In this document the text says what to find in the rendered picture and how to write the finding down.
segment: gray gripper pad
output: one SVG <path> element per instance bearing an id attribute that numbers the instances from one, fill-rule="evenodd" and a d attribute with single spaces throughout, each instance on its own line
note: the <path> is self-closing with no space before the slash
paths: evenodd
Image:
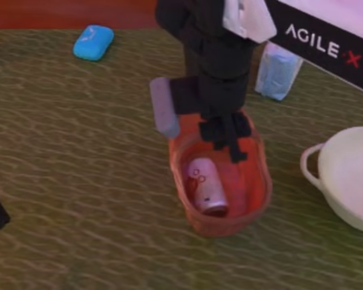
<path id="1" fill-rule="evenodd" d="M 149 87 L 156 129 L 167 138 L 177 137 L 180 126 L 172 101 L 169 79 L 158 77 L 151 81 Z"/>

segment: cup handle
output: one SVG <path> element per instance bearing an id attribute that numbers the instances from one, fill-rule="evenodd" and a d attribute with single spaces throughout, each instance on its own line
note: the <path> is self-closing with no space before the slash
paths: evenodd
<path id="1" fill-rule="evenodd" d="M 310 183 L 312 183 L 315 187 L 317 187 L 320 191 L 323 191 L 323 186 L 319 178 L 314 177 L 308 170 L 308 158 L 310 155 L 320 151 L 324 147 L 325 143 L 317 144 L 311 148 L 305 150 L 300 159 L 300 169 L 302 174 Z"/>

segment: blue sponge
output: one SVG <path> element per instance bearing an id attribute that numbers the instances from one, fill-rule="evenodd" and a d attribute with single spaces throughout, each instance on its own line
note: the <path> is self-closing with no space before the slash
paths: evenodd
<path id="1" fill-rule="evenodd" d="M 73 53 L 80 59 L 100 60 L 113 41 L 113 30 L 108 27 L 89 25 L 74 44 Z"/>

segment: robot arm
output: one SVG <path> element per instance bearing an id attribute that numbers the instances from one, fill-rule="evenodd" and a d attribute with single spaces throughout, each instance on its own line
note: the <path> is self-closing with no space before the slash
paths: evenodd
<path id="1" fill-rule="evenodd" d="M 256 12 L 269 13 L 262 2 L 158 0 L 155 11 L 159 25 L 197 56 L 197 76 L 171 80 L 176 114 L 200 113 L 206 120 L 200 124 L 202 139 L 213 142 L 217 150 L 229 146 L 235 163 L 247 158 L 237 138 L 250 135 L 249 123 L 239 110 L 253 49 L 275 33 L 274 24 L 270 30 L 258 27 L 261 19 L 271 20 L 255 17 Z"/>

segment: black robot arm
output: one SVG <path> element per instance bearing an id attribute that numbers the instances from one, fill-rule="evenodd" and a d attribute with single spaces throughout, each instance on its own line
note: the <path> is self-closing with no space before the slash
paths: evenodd
<path id="1" fill-rule="evenodd" d="M 177 114 L 200 113 L 201 137 L 237 163 L 247 158 L 237 139 L 250 135 L 240 113 L 256 43 L 223 28 L 224 0 L 158 0 L 155 17 L 163 29 L 197 57 L 198 72 L 171 80 Z"/>

